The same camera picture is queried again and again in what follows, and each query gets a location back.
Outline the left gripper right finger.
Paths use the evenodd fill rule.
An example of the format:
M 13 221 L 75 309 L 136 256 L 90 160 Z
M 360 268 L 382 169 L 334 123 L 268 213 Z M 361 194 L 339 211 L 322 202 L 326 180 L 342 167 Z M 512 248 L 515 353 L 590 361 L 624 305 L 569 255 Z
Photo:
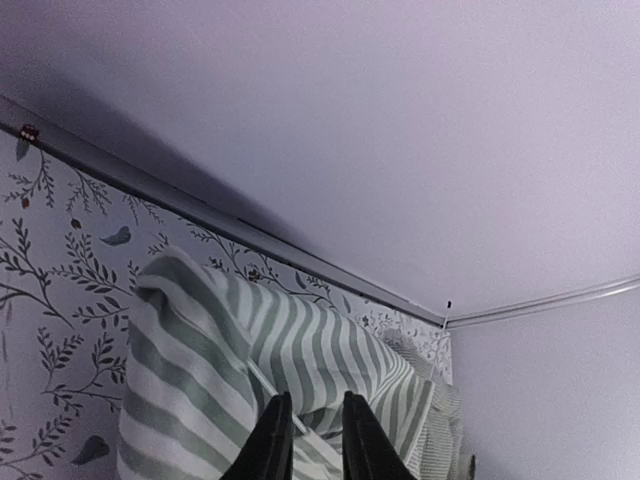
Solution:
M 363 396 L 348 391 L 342 411 L 343 478 L 409 479 L 410 472 Z

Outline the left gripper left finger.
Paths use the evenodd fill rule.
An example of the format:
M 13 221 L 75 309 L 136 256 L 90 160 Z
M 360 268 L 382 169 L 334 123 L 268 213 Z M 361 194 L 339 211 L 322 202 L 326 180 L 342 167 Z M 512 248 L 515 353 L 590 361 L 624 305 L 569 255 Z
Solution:
M 268 402 L 233 463 L 233 478 L 284 480 L 292 478 L 294 422 L 288 392 Z

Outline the green striped pet tent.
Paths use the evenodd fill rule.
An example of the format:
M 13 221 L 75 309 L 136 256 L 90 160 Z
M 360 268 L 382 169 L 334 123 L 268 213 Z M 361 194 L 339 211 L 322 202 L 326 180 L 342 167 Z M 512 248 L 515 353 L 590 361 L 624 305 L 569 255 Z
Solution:
M 137 279 L 115 475 L 219 479 L 288 393 L 293 475 L 342 477 L 342 402 L 364 397 L 417 479 L 455 479 L 461 400 L 410 336 L 167 250 Z

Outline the floral patterned table mat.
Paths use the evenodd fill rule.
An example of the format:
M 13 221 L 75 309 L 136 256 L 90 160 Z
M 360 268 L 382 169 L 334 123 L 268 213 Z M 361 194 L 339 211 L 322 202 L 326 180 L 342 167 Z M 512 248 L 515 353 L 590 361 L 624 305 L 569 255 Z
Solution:
M 1 138 L 1 475 L 119 479 L 119 418 L 137 279 L 167 250 L 406 332 L 450 385 L 435 328 L 123 193 L 42 149 Z

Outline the right aluminium frame post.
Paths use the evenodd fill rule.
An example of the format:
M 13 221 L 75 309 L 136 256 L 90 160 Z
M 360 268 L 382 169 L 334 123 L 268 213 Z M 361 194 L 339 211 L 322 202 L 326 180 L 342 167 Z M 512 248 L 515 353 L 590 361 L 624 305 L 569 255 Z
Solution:
M 612 280 L 590 287 L 541 297 L 534 300 L 501 306 L 444 319 L 442 327 L 452 331 L 495 322 L 507 321 L 532 314 L 566 308 L 572 305 L 600 300 L 627 293 L 639 288 L 639 274 L 627 278 Z

